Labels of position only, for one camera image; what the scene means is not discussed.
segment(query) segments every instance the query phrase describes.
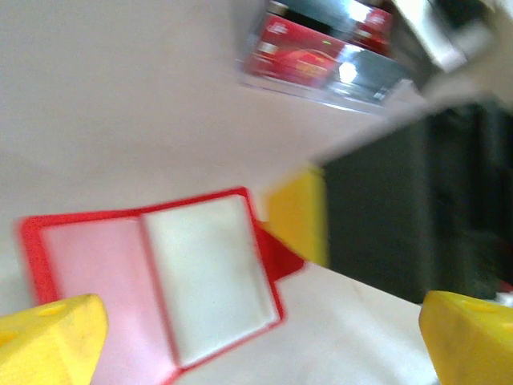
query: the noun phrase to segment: red box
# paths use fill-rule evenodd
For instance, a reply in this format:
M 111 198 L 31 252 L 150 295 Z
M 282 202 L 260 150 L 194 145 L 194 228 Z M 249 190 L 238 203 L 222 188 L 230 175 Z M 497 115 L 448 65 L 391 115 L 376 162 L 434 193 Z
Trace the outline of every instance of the red box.
M 387 56 L 390 46 L 392 15 L 378 8 L 371 9 L 364 22 L 358 22 L 351 43 Z
M 244 70 L 307 87 L 320 87 L 337 66 L 345 43 L 275 14 L 267 14 L 261 39 Z

